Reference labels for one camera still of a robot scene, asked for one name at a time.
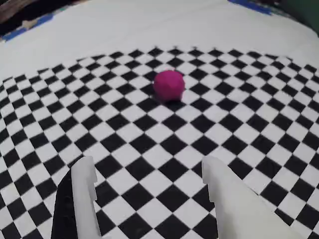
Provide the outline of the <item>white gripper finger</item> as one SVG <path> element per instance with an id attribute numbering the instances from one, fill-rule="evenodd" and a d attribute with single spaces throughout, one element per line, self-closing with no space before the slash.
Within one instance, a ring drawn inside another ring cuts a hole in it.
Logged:
<path id="1" fill-rule="evenodd" d="M 219 238 L 301 238 L 221 160 L 205 156 L 202 179 L 210 201 L 215 204 Z"/>

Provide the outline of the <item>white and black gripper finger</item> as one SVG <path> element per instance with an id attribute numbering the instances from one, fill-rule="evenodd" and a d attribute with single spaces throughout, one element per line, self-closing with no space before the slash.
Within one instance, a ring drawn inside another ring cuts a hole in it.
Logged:
<path id="1" fill-rule="evenodd" d="M 100 239 L 94 208 L 97 182 L 93 157 L 77 160 L 58 185 L 52 222 L 52 239 Z"/>

